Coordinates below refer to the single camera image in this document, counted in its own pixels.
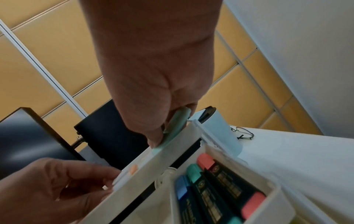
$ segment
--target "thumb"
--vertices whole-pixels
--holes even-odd
[[[161,127],[144,132],[143,134],[147,137],[147,143],[151,148],[155,148],[156,146],[158,146],[163,138],[163,132]]]
[[[59,205],[57,207],[58,214],[52,223],[72,223],[85,217],[111,193],[112,189],[101,190],[73,199],[57,201]]]

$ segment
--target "hand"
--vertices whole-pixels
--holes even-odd
[[[83,161],[40,159],[0,181],[1,223],[68,224],[112,190],[119,170]]]
[[[214,73],[222,0],[81,0],[100,68],[125,125],[151,147],[174,111],[195,111]]]

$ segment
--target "white table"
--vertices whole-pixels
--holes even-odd
[[[247,128],[239,158],[280,176],[338,223],[354,223],[354,139]]]

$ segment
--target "white container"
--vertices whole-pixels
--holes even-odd
[[[296,223],[299,224],[335,223],[305,196],[291,189],[277,177],[271,174],[258,173],[244,161],[227,154],[226,152],[229,150],[197,120],[183,129],[163,150],[153,154],[153,150],[148,148],[137,157],[122,172],[127,173],[133,165],[138,165],[138,171],[133,175],[126,176],[124,181],[119,181],[114,187],[115,191],[80,223],[110,223],[200,138],[203,142],[202,146],[177,169],[169,181],[164,181],[122,223],[179,224],[180,218],[174,181],[180,175],[185,174],[187,166],[196,163],[197,157],[201,153],[211,155],[267,196],[245,224],[288,224],[294,217]]]

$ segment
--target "green highlighter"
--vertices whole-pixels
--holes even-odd
[[[197,164],[189,165],[187,176],[209,224],[242,224],[241,219],[227,206]]]

